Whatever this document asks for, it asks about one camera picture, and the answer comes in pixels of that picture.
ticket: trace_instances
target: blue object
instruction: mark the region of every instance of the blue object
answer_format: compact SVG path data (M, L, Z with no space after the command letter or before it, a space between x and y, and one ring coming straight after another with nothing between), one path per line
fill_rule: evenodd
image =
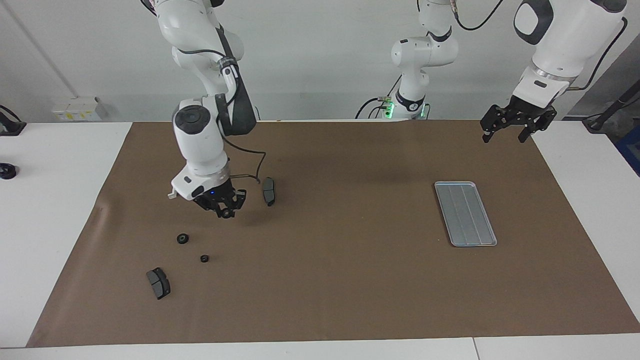
M636 126L622 140L618 141L616 148L640 176L640 126Z

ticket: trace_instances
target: green light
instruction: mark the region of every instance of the green light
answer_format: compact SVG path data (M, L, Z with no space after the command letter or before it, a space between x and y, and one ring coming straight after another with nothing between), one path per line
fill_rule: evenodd
M385 117L387 119L391 119L394 116L394 108L396 108L396 105L392 102L389 103L389 105L387 106L387 112L385 112Z

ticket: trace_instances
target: brown mat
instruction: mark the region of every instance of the brown mat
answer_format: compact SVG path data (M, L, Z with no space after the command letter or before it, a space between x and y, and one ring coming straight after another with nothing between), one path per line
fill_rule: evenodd
M234 140L269 152L276 205L236 180L248 200L220 220L166 198L184 164L171 125L135 124L28 346L640 332L517 134L485 145L477 122L259 124ZM229 156L237 173L259 159ZM476 182L497 247L451 246L442 180ZM163 300L145 276L157 266Z

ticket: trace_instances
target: rectangular tray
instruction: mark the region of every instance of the rectangular tray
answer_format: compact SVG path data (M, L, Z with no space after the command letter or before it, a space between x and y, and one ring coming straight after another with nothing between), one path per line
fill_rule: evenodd
M439 181L435 188L449 239L454 246L498 244L476 184L471 181Z

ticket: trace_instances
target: black round part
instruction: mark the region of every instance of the black round part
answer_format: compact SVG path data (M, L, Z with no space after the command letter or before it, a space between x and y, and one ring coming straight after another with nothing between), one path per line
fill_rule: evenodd
M178 240L178 244L183 245L189 242L189 235L187 234L180 234L178 235L178 237L176 238L176 240Z
M0 164L0 179L11 180L17 175L15 166L11 164Z

